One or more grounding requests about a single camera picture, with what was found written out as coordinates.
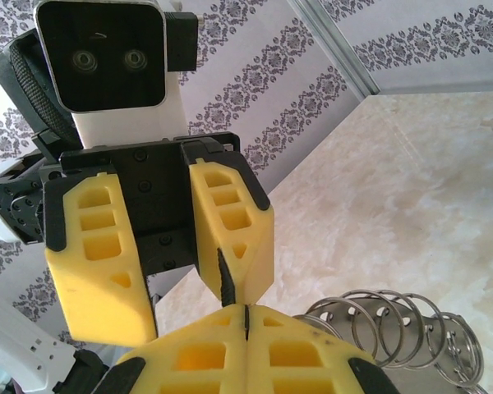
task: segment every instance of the metal spring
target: metal spring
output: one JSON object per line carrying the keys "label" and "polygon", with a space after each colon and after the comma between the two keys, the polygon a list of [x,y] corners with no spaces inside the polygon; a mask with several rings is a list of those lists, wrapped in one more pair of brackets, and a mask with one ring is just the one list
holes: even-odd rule
{"label": "metal spring", "polygon": [[[417,303],[428,305],[433,315],[422,315]],[[485,392],[478,386],[484,359],[474,331],[461,316],[441,312],[422,295],[349,291],[319,300],[305,314],[294,317],[340,339],[352,339],[354,345],[369,351],[380,367],[416,370],[434,366],[456,387]],[[370,335],[368,331],[362,335],[362,325],[358,325],[361,318]]]}

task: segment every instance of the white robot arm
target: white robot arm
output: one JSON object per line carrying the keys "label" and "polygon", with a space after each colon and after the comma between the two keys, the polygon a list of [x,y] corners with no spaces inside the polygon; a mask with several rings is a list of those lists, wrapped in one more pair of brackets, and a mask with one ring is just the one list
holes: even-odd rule
{"label": "white robot arm", "polygon": [[24,393],[53,393],[75,364],[75,353],[0,298],[0,371]]}
{"label": "white robot arm", "polygon": [[107,370],[95,353],[51,337],[0,297],[0,394],[11,379],[25,394],[91,392]]}

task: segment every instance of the wall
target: wall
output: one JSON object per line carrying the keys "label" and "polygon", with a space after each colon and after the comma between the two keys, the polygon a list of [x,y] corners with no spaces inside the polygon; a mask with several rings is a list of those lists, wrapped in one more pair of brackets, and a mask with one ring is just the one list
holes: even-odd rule
{"label": "wall", "polygon": [[[360,100],[284,0],[186,0],[184,8],[207,20],[200,68],[181,77],[190,132],[238,133],[270,191]],[[29,0],[0,0],[0,49],[32,27]],[[30,135],[0,87],[0,160],[33,149]],[[0,242],[0,289],[31,321],[71,341],[42,245]]]}
{"label": "wall", "polygon": [[493,1],[320,2],[382,93],[493,89]]}

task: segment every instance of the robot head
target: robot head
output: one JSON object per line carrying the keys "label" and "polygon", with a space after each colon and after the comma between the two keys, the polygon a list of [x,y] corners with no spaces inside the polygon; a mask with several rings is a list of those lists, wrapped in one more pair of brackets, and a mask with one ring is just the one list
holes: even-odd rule
{"label": "robot head", "polygon": [[35,23],[65,109],[98,112],[164,101],[166,20],[156,3],[42,0]]}

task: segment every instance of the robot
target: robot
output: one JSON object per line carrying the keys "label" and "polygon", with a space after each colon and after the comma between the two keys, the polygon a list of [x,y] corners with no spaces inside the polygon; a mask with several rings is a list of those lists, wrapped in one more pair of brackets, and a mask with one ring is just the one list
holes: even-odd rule
{"label": "robot", "polygon": [[[396,394],[366,352],[256,305],[274,209],[236,135],[187,134],[177,72],[200,18],[174,6],[43,0],[0,53],[38,147],[0,171],[0,239],[45,244],[74,339],[134,348],[86,375],[67,351],[67,376],[27,392]],[[145,277],[190,265],[223,308],[158,337]]]}
{"label": "robot", "polygon": [[60,342],[0,297],[0,394],[91,392],[108,371],[100,357]]}

